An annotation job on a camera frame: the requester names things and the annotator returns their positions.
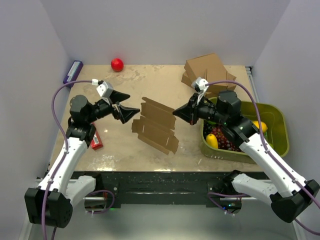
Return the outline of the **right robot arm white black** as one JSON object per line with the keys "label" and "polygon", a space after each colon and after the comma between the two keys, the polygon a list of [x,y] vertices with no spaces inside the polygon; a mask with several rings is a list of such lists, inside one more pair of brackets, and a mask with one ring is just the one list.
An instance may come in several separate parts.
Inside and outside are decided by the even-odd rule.
{"label": "right robot arm white black", "polygon": [[237,193],[260,200],[286,223],[293,222],[320,190],[315,180],[306,180],[295,172],[269,147],[261,131],[241,113],[242,102],[234,91],[222,91],[216,103],[199,100],[195,93],[185,105],[173,111],[190,125],[198,119],[221,124],[223,135],[258,164],[271,180],[266,183],[234,170],[221,184],[222,192],[233,197]]}

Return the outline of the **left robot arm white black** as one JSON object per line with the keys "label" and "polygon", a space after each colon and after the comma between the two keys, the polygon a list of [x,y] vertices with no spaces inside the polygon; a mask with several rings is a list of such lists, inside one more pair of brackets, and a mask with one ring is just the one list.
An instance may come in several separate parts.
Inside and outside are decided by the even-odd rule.
{"label": "left robot arm white black", "polygon": [[103,192],[104,184],[93,176],[81,176],[70,183],[75,167],[96,133],[94,122],[113,115],[125,124],[140,110],[121,105],[130,98],[129,94],[112,90],[99,91],[99,95],[101,99],[94,104],[84,95],[70,100],[68,128],[58,158],[39,185],[28,188],[24,195],[30,223],[65,228],[74,208],[85,196],[99,196]]}

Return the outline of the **green plastic tub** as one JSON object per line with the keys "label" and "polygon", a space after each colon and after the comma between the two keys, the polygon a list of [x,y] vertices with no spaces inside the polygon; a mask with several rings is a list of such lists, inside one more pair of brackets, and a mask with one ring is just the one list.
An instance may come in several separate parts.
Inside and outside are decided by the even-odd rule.
{"label": "green plastic tub", "polygon": [[[260,119],[264,122],[268,129],[264,133],[264,137],[267,143],[272,147],[278,155],[282,158],[285,157],[290,149],[288,132],[285,118],[282,112],[275,106],[264,103],[257,103]],[[206,138],[203,136],[203,124],[200,127],[200,151],[203,155],[214,159],[223,159],[227,161],[241,162],[254,164],[255,162],[244,152],[230,151],[219,148],[212,148],[206,143]]]}

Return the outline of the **brown cardboard box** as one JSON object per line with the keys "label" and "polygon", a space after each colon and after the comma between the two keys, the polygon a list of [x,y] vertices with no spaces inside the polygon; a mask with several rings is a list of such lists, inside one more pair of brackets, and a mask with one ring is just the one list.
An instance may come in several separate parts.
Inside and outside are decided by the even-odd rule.
{"label": "brown cardboard box", "polygon": [[162,153],[175,154],[179,140],[174,132],[177,120],[173,115],[174,109],[147,97],[142,100],[140,118],[133,120],[131,131],[139,140]]}

